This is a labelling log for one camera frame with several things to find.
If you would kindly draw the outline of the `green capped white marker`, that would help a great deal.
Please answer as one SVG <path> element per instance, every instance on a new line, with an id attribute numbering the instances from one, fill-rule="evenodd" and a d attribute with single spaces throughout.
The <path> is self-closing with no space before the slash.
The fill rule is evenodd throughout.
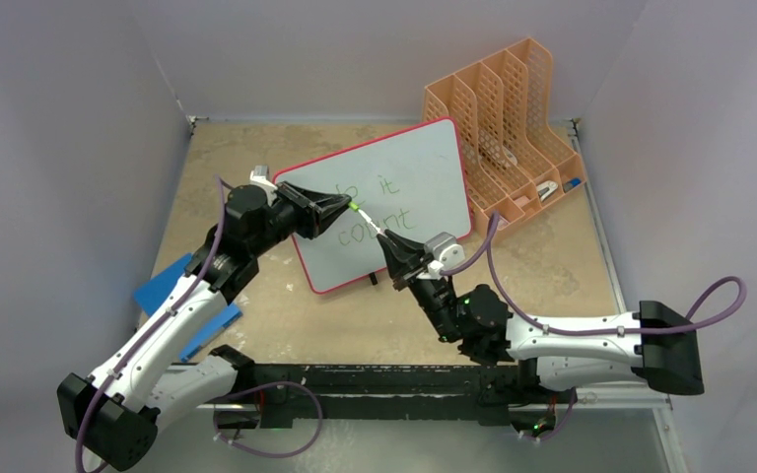
<path id="1" fill-rule="evenodd" d="M 361 207 L 355 202 L 350 202 L 348 207 L 358 214 L 364 221 L 362 224 L 364 237 L 376 238 L 384 235 L 384 229 L 379 226 Z"/>

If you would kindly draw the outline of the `blue book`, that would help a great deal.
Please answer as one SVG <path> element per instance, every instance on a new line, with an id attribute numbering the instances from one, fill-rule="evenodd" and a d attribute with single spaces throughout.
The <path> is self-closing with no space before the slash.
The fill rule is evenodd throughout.
<path id="1" fill-rule="evenodd" d="M 158 312 L 191 258 L 190 253 L 183 254 L 176 262 L 153 276 L 133 293 L 134 301 L 147 317 Z M 240 308 L 235 304 L 228 304 L 221 312 L 211 316 L 190 338 L 179 352 L 177 360 L 181 363 L 189 363 L 195 355 L 202 352 L 218 335 L 225 332 L 241 317 Z"/>

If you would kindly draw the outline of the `orange file organizer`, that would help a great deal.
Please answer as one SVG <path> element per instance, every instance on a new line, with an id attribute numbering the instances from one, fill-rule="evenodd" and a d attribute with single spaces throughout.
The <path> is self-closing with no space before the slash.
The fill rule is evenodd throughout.
<path id="1" fill-rule="evenodd" d="M 551 52 L 526 37 L 424 89 L 422 119 L 454 122 L 474 229 L 485 235 L 499 215 L 496 242 L 587 182 L 582 156 L 549 122 L 553 66 Z M 565 193 L 562 184 L 575 177 L 582 184 Z M 536 185 L 545 180 L 559 188 L 540 202 Z"/>

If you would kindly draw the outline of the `pink framed whiteboard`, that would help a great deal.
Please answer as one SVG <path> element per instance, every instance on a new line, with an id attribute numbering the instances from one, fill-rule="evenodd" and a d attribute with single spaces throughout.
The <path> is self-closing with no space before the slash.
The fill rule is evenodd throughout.
<path id="1" fill-rule="evenodd" d="M 417 241 L 441 232 L 463 238 L 473 229 L 457 130 L 447 117 L 282 169 L 273 179 L 346 193 L 382 229 Z M 351 209 L 322 236 L 294 243 L 317 294 L 385 267 L 375 231 Z"/>

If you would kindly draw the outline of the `white stapler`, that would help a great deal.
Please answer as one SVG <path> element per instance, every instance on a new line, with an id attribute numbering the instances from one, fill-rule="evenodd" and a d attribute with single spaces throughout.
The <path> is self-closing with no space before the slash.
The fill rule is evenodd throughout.
<path id="1" fill-rule="evenodd" d="M 545 180 L 536 185 L 536 192 L 540 202 L 545 202 L 549 199 L 559 188 L 559 185 L 554 180 Z"/>

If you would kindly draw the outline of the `blue small item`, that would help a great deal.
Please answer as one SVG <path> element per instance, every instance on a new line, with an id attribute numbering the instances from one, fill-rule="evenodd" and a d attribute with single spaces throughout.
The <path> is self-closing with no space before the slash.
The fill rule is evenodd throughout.
<path id="1" fill-rule="evenodd" d="M 562 184 L 562 190 L 567 193 L 582 184 L 582 181 L 575 177 Z"/>

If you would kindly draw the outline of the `black base bar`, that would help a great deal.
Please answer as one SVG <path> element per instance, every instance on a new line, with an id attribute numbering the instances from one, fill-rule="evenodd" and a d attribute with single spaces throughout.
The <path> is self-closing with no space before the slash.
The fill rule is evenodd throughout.
<path id="1" fill-rule="evenodd" d="M 547 395 L 514 366 L 259 364 L 241 375 L 240 391 L 275 381 L 306 387 L 269 387 L 261 408 L 264 428 L 295 420 L 474 421 L 507 426 L 509 409 L 544 404 Z"/>

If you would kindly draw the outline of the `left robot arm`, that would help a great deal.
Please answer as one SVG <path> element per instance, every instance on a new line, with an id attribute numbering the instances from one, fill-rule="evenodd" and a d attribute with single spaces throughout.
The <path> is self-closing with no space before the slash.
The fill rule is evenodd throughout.
<path id="1" fill-rule="evenodd" d="M 241 403 L 256 391 L 253 360 L 224 347 L 185 372 L 169 367 L 191 338 L 258 274 L 258 259 L 293 234 L 321 236 L 351 208 L 348 194 L 288 182 L 229 188 L 217 183 L 219 220 L 159 309 L 103 364 L 66 376 L 57 388 L 75 469 L 125 471 L 158 434 L 200 404 Z"/>

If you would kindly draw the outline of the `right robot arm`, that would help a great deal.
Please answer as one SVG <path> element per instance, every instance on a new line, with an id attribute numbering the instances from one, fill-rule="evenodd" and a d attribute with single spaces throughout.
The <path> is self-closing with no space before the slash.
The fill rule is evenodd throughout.
<path id="1" fill-rule="evenodd" d="M 449 234 L 421 243 L 385 231 L 378 244 L 394 288 L 413 295 L 439 340 L 480 365 L 518 363 L 514 387 L 525 400 L 624 380 L 664 394 L 705 391 L 696 330 L 663 303 L 597 317 L 521 315 L 486 284 L 455 291 L 441 273 L 463 254 Z"/>

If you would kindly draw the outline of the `aluminium frame rail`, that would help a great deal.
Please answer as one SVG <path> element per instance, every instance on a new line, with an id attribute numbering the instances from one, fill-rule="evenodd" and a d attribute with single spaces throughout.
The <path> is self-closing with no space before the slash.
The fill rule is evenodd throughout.
<path id="1" fill-rule="evenodd" d="M 249 407 L 203 405 L 161 433 L 136 472 L 685 472 L 669 399 L 627 385 L 584 388 L 559 433 L 535 444 L 509 427 L 463 421 L 330 420 L 285 459 L 214 439 L 212 417 Z"/>

